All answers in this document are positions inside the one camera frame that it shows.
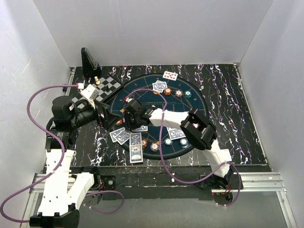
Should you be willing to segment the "playing card deck box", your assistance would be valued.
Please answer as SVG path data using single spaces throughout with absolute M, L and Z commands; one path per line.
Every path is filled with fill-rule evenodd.
M 143 162 L 142 134 L 140 132 L 130 134 L 129 152 L 131 164 Z

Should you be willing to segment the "green chip stack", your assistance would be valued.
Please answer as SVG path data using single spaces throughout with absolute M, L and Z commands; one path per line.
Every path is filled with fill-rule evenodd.
M 186 98 L 191 98 L 192 97 L 191 91 L 185 91 L 184 96 Z
M 186 138 L 181 138 L 180 139 L 180 145 L 182 148 L 187 148 L 189 146 L 188 140 Z
M 172 140 L 170 138 L 166 138 L 165 141 L 164 141 L 164 143 L 166 145 L 172 145 Z

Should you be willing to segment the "blue chip stack top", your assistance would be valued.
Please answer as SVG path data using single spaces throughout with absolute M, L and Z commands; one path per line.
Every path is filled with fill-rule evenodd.
M 181 97 L 183 95 L 183 92 L 181 90 L 176 90 L 175 91 L 175 96 L 176 97 Z

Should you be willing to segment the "green chip stack bottom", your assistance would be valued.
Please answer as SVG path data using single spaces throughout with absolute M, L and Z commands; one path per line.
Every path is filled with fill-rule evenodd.
M 172 140 L 170 138 L 166 138 L 165 141 L 164 141 L 164 143 L 166 145 L 172 145 Z

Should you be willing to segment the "green chip stack top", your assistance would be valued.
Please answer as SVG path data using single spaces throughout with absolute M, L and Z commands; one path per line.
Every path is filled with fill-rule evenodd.
M 184 96 L 186 98 L 191 98 L 192 97 L 191 91 L 185 91 Z

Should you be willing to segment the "dealt cards top seat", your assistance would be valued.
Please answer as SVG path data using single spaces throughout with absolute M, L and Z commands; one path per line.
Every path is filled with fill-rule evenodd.
M 156 92 L 163 92 L 165 89 L 167 89 L 167 83 L 166 82 L 155 82 L 152 84 L 153 91 Z

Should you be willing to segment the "red chip stack bottom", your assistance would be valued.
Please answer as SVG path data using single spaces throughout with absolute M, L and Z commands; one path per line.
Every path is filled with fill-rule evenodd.
M 146 139 L 142 139 L 142 147 L 143 148 L 147 147 L 147 140 Z

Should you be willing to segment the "blue backed playing cards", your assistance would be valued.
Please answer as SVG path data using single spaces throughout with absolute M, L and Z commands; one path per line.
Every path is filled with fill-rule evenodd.
M 148 126 L 141 126 L 139 128 L 133 129 L 132 132 L 147 132 Z

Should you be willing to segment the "red chip stack top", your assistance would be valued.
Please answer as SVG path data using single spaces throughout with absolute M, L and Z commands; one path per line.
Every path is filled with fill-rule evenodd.
M 164 94 L 165 94 L 165 95 L 170 95 L 170 94 L 171 94 L 171 89 L 170 89 L 170 88 L 166 88 L 166 89 L 164 90 Z

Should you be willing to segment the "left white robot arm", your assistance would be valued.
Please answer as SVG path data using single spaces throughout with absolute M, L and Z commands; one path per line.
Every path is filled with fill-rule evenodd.
M 43 131 L 46 133 L 47 170 L 44 192 L 37 214 L 29 219 L 31 227 L 76 228 L 79 224 L 79 208 L 85 197 L 104 193 L 116 193 L 104 187 L 99 171 L 91 168 L 73 175 L 72 186 L 68 185 L 70 163 L 75 154 L 78 129 L 90 122 L 109 128 L 120 117 L 108 111 L 108 105 L 91 98 L 74 101 L 69 96 L 60 96 L 52 102 L 52 118 Z

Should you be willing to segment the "dealt cards seat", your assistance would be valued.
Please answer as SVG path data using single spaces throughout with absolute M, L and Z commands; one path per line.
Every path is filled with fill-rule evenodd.
M 125 130 L 125 128 L 123 127 L 110 132 L 110 137 L 114 143 L 119 143 L 120 145 L 123 145 L 129 140 L 130 132 L 128 130 Z
M 168 132 L 169 138 L 172 141 L 186 137 L 185 134 L 184 134 L 184 132 L 182 130 L 179 130 L 179 129 L 167 127 L 167 132 Z
M 152 84 L 153 91 L 156 92 L 163 92 L 165 89 L 167 89 L 167 83 L 166 82 L 155 82 Z

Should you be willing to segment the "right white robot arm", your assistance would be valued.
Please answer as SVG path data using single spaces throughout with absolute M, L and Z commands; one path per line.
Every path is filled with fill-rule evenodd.
M 164 127 L 181 130 L 190 145 L 204 153 L 211 166 L 210 174 L 199 180 L 183 181 L 169 173 L 175 181 L 183 184 L 207 182 L 212 187 L 221 189 L 230 187 L 233 173 L 237 169 L 232 163 L 229 151 L 220 149 L 215 125 L 199 109 L 191 109 L 188 112 L 173 112 L 156 107 L 147 109 L 136 99 L 128 98 L 123 115 L 129 130 L 142 125 L 159 127 L 161 130 Z

